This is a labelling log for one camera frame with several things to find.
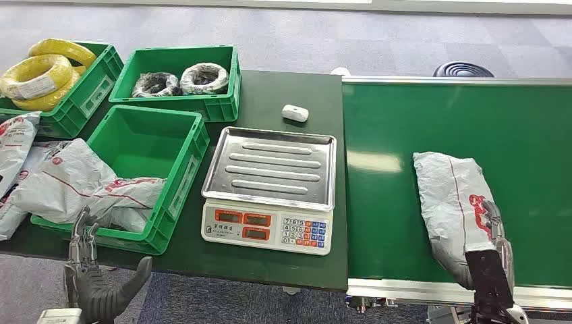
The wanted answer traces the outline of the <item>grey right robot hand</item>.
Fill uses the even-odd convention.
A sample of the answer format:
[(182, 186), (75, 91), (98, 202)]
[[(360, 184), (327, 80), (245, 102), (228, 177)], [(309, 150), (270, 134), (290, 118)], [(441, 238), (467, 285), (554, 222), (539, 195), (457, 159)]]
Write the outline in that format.
[(515, 274), (513, 266), (513, 249), (511, 243), (505, 237), (505, 230), (501, 213), (498, 207), (490, 200), (482, 202), (487, 217), (487, 227), (491, 230), (491, 242), (500, 254), (503, 270), (507, 277), (510, 291), (513, 292), (515, 286)]

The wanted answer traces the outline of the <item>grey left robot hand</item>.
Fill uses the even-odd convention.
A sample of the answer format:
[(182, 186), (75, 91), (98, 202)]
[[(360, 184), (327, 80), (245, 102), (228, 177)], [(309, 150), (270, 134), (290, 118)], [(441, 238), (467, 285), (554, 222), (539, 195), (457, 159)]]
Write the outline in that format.
[(124, 283), (105, 282), (97, 258), (97, 222), (88, 226), (90, 208), (83, 207), (74, 222), (69, 259), (64, 264), (63, 283), (70, 308), (79, 308), (84, 323), (114, 323), (144, 287), (152, 273), (152, 257), (145, 256), (135, 273)]

